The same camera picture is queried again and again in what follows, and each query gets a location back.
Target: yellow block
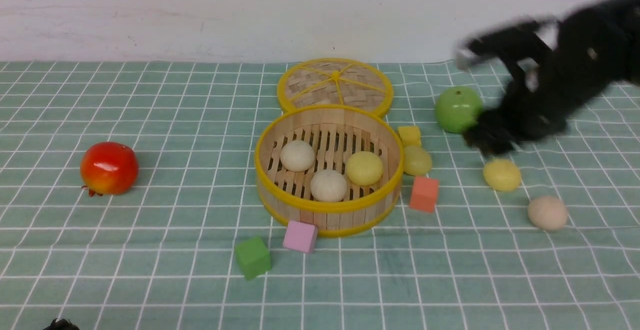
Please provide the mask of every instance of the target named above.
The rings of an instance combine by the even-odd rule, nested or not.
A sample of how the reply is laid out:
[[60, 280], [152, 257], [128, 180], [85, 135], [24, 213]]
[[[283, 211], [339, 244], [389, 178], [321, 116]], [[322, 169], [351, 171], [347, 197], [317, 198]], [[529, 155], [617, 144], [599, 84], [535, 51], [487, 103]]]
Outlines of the yellow block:
[[420, 128], [417, 126], [398, 126], [398, 136], [402, 141], [402, 146], [422, 146], [420, 141]]

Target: bamboo steamer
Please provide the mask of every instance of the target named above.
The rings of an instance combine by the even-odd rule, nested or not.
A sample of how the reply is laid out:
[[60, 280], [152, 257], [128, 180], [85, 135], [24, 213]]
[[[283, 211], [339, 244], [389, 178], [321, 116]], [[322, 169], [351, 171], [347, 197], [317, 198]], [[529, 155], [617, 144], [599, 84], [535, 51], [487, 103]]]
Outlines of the bamboo steamer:
[[[315, 165], [304, 172], [282, 166], [280, 152], [289, 141], [302, 140], [315, 151]], [[382, 159], [382, 178], [370, 186], [349, 183], [340, 202], [320, 202], [311, 195], [316, 171], [345, 173], [355, 152]], [[266, 210], [279, 223], [313, 224], [320, 237], [345, 237], [380, 223], [394, 209], [402, 186], [404, 152], [400, 137], [380, 116], [346, 104], [311, 104], [291, 109], [261, 134], [254, 152], [257, 189]]]

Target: toy cube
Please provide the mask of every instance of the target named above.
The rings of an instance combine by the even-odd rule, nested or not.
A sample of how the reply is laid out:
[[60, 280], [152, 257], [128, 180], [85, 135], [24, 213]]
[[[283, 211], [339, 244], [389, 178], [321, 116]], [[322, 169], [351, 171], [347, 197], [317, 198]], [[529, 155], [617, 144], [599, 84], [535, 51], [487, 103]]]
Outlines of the toy cube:
[[272, 269], [272, 255], [259, 236], [235, 246], [235, 261], [245, 280], [252, 280]]
[[423, 145], [420, 141], [420, 128], [417, 126], [398, 126], [398, 136], [402, 141], [402, 146]]
[[427, 213], [433, 213], [438, 201], [438, 179], [416, 176], [413, 178], [409, 207]]
[[286, 226], [282, 246], [285, 249], [311, 254], [316, 246], [318, 228], [310, 223], [290, 220]]

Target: robotic arm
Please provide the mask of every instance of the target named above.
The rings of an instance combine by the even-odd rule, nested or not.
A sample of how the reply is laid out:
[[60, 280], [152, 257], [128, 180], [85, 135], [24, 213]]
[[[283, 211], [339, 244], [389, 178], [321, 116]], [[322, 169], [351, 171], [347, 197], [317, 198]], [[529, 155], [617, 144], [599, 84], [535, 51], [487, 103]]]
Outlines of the robotic arm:
[[[557, 26], [551, 49], [538, 36]], [[640, 84], [640, 0], [602, 0], [564, 20], [529, 18], [464, 41], [460, 70], [499, 59], [512, 79], [497, 107], [463, 134], [483, 156], [503, 155], [567, 131], [567, 120], [612, 82]], [[536, 66], [525, 70], [519, 62]]]

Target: artificial apple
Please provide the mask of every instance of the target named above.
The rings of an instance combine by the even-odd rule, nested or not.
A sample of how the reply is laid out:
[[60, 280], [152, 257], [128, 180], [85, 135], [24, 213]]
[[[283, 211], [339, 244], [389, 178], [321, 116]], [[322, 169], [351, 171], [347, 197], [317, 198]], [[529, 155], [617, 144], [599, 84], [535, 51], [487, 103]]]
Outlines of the artificial apple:
[[126, 193], [138, 177], [136, 153], [114, 141], [96, 143], [82, 157], [80, 176], [89, 197]]
[[436, 101], [436, 120], [444, 131], [462, 134], [475, 125], [483, 102], [478, 93], [468, 86], [454, 86], [442, 92]]

